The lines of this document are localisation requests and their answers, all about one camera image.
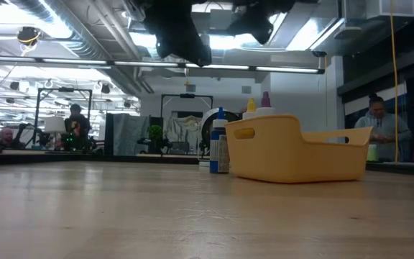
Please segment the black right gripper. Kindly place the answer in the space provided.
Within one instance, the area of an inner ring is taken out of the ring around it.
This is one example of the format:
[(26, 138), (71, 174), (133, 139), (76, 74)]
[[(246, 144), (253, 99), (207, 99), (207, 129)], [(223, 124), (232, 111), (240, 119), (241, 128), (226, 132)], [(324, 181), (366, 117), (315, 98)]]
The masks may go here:
[(269, 18), (275, 14), (287, 13), (295, 0), (233, 0), (235, 18), (227, 27), (229, 35), (250, 34), (259, 44), (271, 38), (274, 25)]

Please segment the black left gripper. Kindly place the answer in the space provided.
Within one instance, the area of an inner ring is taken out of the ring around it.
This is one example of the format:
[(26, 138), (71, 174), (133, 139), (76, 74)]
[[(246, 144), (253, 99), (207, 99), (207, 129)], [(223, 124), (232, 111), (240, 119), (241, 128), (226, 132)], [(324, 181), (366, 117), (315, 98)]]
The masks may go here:
[(211, 48), (206, 46), (192, 20), (192, 5), (206, 0), (151, 0), (145, 7), (144, 26), (156, 37), (161, 58), (176, 55), (199, 67), (212, 64)]

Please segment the purple cap colouring bottle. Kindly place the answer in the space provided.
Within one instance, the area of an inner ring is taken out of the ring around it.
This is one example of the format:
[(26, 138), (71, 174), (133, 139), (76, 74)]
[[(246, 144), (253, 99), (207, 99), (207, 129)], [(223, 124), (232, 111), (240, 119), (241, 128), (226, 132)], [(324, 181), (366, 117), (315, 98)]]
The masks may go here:
[(261, 107), (257, 108), (258, 116), (269, 116), (275, 114), (275, 109), (271, 106), (271, 99), (268, 91), (262, 93)]

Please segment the yellow cap colouring bottle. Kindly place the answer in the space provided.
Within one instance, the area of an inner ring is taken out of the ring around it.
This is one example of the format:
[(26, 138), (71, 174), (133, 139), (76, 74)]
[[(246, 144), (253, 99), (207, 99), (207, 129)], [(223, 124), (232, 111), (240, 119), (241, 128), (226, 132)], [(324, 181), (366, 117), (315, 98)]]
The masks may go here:
[(242, 113), (242, 119), (251, 119), (257, 117), (257, 108), (253, 98), (249, 98), (247, 102), (247, 108), (245, 112)]

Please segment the blue cap colouring bottle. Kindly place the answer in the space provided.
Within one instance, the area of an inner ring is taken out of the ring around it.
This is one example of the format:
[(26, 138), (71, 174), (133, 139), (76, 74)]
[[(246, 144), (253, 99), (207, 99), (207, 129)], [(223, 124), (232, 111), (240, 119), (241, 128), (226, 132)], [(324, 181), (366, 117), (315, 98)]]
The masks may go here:
[(227, 174), (229, 172), (229, 151), (225, 128), (227, 122), (223, 108), (219, 107), (211, 130), (210, 173)]

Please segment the yellow plastic bin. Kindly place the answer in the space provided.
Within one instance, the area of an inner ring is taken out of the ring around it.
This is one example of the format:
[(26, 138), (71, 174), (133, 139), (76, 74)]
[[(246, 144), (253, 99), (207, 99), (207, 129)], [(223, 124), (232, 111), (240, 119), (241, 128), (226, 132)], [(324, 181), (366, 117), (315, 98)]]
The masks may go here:
[(270, 183), (359, 180), (371, 132), (371, 127), (303, 132), (291, 114), (229, 122), (231, 172)]

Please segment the grey ceiling box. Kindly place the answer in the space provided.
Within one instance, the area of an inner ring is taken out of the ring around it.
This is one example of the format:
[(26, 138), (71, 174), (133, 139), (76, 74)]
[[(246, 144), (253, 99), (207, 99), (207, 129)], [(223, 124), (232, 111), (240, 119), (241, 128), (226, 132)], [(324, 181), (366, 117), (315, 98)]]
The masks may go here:
[(210, 28), (226, 30), (231, 24), (232, 16), (231, 10), (212, 9), (210, 11)]

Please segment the long LED light bar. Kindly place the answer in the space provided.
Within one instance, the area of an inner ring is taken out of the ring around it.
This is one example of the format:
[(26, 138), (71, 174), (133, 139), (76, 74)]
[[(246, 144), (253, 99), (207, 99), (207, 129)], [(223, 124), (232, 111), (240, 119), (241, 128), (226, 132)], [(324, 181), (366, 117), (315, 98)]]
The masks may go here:
[(94, 68), (103, 68), (111, 66), (119, 67), (145, 67), (145, 68), (187, 68), (187, 69), (212, 69), (228, 71), (254, 71), (270, 73), (304, 73), (304, 74), (322, 74), (325, 72), (322, 68), (298, 68), (298, 67), (272, 67), (272, 66), (253, 66), (253, 65), (225, 65), (211, 64), (199, 66), (193, 63), (166, 63), (166, 62), (145, 62), (145, 61), (118, 61), (118, 60), (82, 60), (82, 59), (65, 59), (65, 58), (38, 58), (38, 57), (19, 57), (19, 56), (0, 56), (0, 63), (26, 63), (26, 64), (59, 64), (59, 65), (77, 65), (92, 66)]

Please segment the white cloth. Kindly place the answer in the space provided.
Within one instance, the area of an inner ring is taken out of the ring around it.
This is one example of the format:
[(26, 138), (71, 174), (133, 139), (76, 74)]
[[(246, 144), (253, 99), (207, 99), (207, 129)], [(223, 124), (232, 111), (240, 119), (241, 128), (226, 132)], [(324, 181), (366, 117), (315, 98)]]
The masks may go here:
[(170, 142), (187, 142), (189, 145), (196, 145), (200, 122), (200, 118), (192, 115), (183, 118), (170, 117), (165, 121), (165, 136)]

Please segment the green plant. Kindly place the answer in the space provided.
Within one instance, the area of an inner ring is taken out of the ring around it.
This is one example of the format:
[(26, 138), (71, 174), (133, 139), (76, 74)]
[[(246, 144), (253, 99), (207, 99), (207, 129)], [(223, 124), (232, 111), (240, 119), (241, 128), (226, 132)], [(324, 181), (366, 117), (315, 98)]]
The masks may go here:
[(161, 142), (163, 140), (163, 130), (160, 125), (151, 125), (148, 127), (148, 137), (152, 142)]

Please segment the grey fabric cover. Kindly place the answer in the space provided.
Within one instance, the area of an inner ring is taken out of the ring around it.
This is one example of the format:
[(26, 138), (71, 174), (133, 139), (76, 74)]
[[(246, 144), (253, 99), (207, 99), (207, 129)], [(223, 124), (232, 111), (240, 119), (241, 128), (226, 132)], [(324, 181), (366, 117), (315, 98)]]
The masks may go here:
[(147, 136), (149, 117), (129, 114), (107, 114), (104, 132), (104, 154), (114, 156), (137, 156), (147, 151), (138, 141)]

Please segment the person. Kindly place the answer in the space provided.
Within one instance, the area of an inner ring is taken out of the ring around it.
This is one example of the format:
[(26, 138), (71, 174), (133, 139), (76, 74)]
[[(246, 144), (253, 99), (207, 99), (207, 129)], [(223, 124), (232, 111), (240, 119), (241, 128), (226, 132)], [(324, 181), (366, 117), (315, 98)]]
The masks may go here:
[(12, 149), (22, 149), (23, 144), (20, 142), (22, 130), (18, 129), (17, 134), (14, 135), (14, 130), (9, 127), (4, 127), (0, 132), (0, 146), (10, 147)]
[(65, 119), (66, 133), (63, 136), (65, 150), (83, 150), (88, 145), (88, 133), (91, 129), (89, 119), (81, 114), (81, 107), (72, 104), (70, 116)]
[(370, 143), (377, 147), (380, 161), (400, 160), (400, 145), (411, 140), (412, 132), (406, 122), (386, 112), (385, 101), (376, 94), (369, 95), (369, 110), (359, 118), (355, 128), (372, 127)]

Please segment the white lampshade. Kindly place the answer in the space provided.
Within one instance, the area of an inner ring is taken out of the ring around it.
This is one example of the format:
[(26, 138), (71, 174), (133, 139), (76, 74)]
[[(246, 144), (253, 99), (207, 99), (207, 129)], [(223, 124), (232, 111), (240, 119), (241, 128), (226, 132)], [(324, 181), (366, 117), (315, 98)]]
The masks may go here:
[(65, 121), (62, 117), (47, 117), (45, 118), (45, 132), (46, 133), (66, 133)]

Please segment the green cup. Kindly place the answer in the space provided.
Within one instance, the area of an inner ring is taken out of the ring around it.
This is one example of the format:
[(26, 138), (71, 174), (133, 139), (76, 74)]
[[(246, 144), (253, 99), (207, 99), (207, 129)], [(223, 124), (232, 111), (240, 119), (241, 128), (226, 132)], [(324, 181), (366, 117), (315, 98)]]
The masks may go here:
[(367, 162), (378, 162), (378, 153), (377, 153), (377, 145), (376, 144), (370, 144), (368, 147), (368, 153), (367, 153)]

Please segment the black rig frame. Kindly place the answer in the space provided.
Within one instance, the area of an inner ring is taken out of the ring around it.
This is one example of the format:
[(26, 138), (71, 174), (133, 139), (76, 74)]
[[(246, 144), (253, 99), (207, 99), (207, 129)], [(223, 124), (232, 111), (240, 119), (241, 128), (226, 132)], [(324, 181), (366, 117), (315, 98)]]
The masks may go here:
[[(178, 97), (181, 99), (202, 99), (204, 103), (206, 103), (206, 105), (210, 108), (213, 109), (213, 100), (214, 97), (213, 96), (209, 96), (209, 95), (196, 95), (196, 94), (189, 94), (189, 93), (185, 93), (185, 94), (161, 94), (161, 98), (160, 98), (160, 118), (164, 117), (164, 107), (165, 105), (167, 105), (169, 103), (169, 101), (167, 101), (166, 103), (164, 102), (165, 97)], [(210, 103), (205, 102), (204, 98), (210, 99)]]
[[(90, 116), (91, 116), (91, 105), (92, 105), (92, 95), (93, 95), (93, 91), (90, 89), (79, 89), (79, 88), (68, 88), (68, 87), (60, 87), (60, 88), (38, 88), (37, 90), (37, 103), (36, 103), (36, 110), (35, 110), (35, 119), (34, 119), (34, 128), (38, 128), (38, 119), (39, 119), (39, 113), (40, 113), (40, 102), (41, 100), (43, 100), (45, 97), (42, 97), (42, 92), (43, 91), (48, 91), (48, 93), (46, 94), (46, 96), (48, 94), (50, 94), (53, 91), (59, 91), (59, 92), (65, 92), (65, 93), (73, 93), (75, 91), (78, 92), (88, 92), (89, 96), (88, 99), (86, 99), (86, 101), (88, 101), (88, 113), (87, 113), (87, 120), (90, 126)], [(87, 137), (84, 136), (80, 136), (80, 140), (76, 140), (78, 147), (81, 148), (86, 148), (86, 145), (88, 144), (88, 140)]]

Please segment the silver ventilation duct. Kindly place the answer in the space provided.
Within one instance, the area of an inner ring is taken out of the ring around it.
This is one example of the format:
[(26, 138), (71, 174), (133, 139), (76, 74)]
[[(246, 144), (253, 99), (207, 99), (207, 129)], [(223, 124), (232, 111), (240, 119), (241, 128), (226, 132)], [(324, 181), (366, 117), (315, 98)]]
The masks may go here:
[[(22, 11), (27, 12), (49, 25), (56, 25), (60, 31), (67, 32), (62, 45), (80, 59), (111, 60), (113, 57), (93, 36), (91, 31), (68, 7), (68, 0), (7, 0)], [(151, 86), (138, 76), (136, 68), (104, 69), (105, 75), (126, 94), (140, 95), (142, 92), (152, 94)]]

